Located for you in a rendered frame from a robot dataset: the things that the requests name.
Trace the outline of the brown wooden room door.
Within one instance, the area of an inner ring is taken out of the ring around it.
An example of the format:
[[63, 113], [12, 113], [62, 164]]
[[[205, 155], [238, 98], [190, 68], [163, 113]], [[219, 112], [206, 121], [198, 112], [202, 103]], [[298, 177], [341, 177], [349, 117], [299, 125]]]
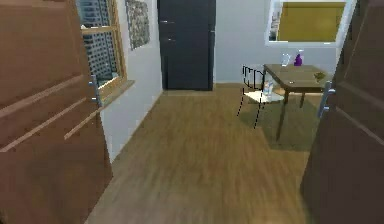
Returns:
[[384, 224], [384, 0], [357, 0], [300, 186], [314, 224]]
[[74, 0], [0, 0], [0, 224], [84, 224], [112, 178]]

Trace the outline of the brown wooden table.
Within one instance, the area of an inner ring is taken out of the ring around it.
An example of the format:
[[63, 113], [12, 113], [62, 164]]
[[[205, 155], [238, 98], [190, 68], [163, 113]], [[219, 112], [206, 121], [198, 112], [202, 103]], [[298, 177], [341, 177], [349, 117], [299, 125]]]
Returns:
[[[274, 81], [284, 90], [284, 99], [281, 106], [281, 113], [276, 131], [276, 140], [280, 139], [283, 123], [285, 120], [286, 105], [288, 104], [290, 93], [300, 93], [301, 101], [300, 106], [303, 106], [305, 96], [309, 93], [322, 93], [324, 90], [325, 83], [332, 79], [332, 76], [326, 71], [313, 66], [313, 65], [302, 65], [294, 66], [288, 65], [283, 67], [281, 64], [264, 64], [263, 72], [269, 74]], [[317, 82], [314, 78], [314, 74], [317, 72], [323, 72], [326, 77]]]

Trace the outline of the green floor rug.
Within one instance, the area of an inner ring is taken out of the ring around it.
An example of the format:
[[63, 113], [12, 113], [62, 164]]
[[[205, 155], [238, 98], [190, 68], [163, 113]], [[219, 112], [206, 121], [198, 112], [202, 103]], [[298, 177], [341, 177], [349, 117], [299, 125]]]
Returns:
[[246, 100], [239, 118], [248, 127], [261, 129], [270, 149], [280, 151], [309, 152], [317, 132], [319, 96], [290, 95], [280, 138], [276, 139], [282, 103], [259, 106], [254, 100]]

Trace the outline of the wooden framed window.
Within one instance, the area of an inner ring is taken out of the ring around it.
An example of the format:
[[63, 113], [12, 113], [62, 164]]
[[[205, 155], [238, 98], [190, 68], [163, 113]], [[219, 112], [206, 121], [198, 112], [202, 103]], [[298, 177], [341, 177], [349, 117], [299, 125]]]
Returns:
[[132, 82], [120, 32], [117, 0], [75, 0], [90, 75], [95, 75], [102, 106], [122, 94]]

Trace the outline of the white framed window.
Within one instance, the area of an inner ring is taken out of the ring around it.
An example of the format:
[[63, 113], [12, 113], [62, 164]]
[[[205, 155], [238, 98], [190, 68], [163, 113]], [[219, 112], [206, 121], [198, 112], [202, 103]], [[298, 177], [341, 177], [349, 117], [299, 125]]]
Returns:
[[357, 0], [270, 0], [265, 29], [267, 46], [341, 45]]

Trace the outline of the black fridge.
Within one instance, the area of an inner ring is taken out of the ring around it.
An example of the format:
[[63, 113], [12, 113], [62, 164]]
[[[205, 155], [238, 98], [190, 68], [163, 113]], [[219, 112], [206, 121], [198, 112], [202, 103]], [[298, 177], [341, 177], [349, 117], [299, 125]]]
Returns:
[[216, 0], [157, 0], [157, 11], [163, 88], [211, 91]]

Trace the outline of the grey patterned wall picture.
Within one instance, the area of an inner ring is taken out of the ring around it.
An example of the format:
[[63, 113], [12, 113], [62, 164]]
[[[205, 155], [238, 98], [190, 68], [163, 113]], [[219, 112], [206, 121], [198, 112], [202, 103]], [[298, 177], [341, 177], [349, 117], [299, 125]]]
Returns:
[[148, 5], [140, 0], [126, 0], [131, 49], [150, 42]]

